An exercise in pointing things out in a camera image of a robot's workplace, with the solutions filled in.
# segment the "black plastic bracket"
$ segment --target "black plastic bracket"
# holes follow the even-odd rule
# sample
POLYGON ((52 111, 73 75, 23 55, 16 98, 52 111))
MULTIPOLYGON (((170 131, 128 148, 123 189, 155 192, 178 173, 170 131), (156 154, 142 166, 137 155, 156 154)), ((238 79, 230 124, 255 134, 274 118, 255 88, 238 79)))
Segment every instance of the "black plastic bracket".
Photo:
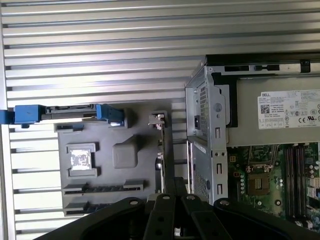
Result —
POLYGON ((155 201, 144 232, 143 240, 173 240, 175 232, 176 197, 160 194, 155 201))

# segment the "power supply label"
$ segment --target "power supply label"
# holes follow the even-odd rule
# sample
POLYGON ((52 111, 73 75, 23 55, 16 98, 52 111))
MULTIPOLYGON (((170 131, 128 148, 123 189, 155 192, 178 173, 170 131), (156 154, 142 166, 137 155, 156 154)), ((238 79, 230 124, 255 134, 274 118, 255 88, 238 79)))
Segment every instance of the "power supply label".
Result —
POLYGON ((320 90, 267 91, 257 102, 259 129, 320 127, 320 90))

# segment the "ce mark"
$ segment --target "ce mark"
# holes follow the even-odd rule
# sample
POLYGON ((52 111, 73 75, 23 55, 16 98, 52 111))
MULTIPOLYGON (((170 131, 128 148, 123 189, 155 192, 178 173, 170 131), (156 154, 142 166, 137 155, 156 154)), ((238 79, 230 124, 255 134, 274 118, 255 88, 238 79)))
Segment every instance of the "ce mark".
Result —
POLYGON ((301 124, 302 124, 302 123, 305 123, 305 122, 306 122, 306 118, 305 118, 305 117, 300 117, 298 121, 299 121, 299 123, 301 123, 301 124))

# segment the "ribbed metal surface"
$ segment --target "ribbed metal surface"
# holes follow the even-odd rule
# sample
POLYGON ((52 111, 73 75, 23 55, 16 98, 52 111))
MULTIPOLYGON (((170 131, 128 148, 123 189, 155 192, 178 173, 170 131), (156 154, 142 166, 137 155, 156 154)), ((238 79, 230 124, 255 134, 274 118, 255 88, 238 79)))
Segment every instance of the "ribbed metal surface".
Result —
MULTIPOLYGON (((178 161, 187 158, 184 83, 201 56, 320 46, 317 0, 1 3, 2 109, 172 99, 178 161)), ((62 213, 52 122, 1 130, 9 238, 33 239, 74 221, 62 213)))

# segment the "silver metal chassis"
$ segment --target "silver metal chassis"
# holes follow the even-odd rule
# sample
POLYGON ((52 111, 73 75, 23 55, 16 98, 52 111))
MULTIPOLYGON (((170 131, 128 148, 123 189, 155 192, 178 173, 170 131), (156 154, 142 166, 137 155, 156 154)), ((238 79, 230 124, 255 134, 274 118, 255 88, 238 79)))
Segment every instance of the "silver metal chassis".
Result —
POLYGON ((191 149, 190 189, 207 197, 212 204, 219 198, 228 197, 227 147, 319 141, 318 131, 313 127, 260 130, 257 98, 261 92, 320 89, 320 64, 311 63, 310 74, 302 74, 299 63, 280 63, 280 70, 258 72, 254 64, 246 64, 249 71, 225 72, 224 66, 207 66, 206 61, 204 58, 191 75, 185 94, 188 145, 191 149), (229 87, 214 85, 214 73, 246 75, 237 81, 238 127, 226 128, 230 122, 229 87), (275 73, 276 76, 265 76, 266 73, 275 73), (201 92, 204 88, 207 90, 207 133, 202 126, 201 92), (198 128, 195 127, 195 116, 200 117, 198 128))

